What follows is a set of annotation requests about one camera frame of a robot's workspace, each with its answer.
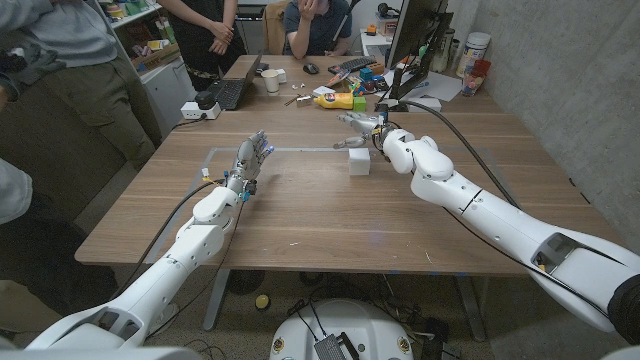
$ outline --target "sneaker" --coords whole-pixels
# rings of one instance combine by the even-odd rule
[[[167,307],[162,310],[160,316],[156,319],[156,321],[151,324],[149,328],[149,334],[153,334],[150,336],[155,336],[161,334],[163,331],[167,330],[171,323],[176,319],[177,316],[174,316],[178,313],[180,307],[176,303],[170,303]]]

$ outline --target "laptop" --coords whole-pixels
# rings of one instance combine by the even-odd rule
[[[256,60],[251,65],[247,76],[244,79],[222,79],[215,80],[207,89],[216,98],[220,109],[222,110],[235,110],[238,107],[238,103],[242,99],[242,96],[247,92],[249,86],[253,83],[253,78],[256,75],[256,69],[260,64],[262,58],[262,51],[256,57]]]

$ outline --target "chair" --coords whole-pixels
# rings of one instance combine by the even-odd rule
[[[284,9],[290,0],[278,1],[267,5],[262,16],[264,48],[273,55],[282,55],[285,44]]]

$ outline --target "power strip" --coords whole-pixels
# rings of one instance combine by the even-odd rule
[[[187,120],[197,120],[200,119],[202,114],[207,115],[207,119],[215,119],[220,115],[220,104],[216,103],[214,107],[208,110],[202,110],[198,107],[198,103],[195,101],[188,101],[184,104],[182,109],[182,116],[184,116]]]

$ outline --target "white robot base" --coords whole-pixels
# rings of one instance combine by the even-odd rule
[[[351,299],[322,300],[314,302],[313,306],[317,318],[311,306],[299,311],[311,330],[295,313],[280,325],[271,344],[271,360],[413,359],[407,333],[397,321],[377,307]],[[320,325],[327,335],[323,334]],[[314,339],[312,331],[319,342]],[[333,341],[332,335],[342,335],[343,343],[339,349],[343,357],[320,357],[316,346]]]

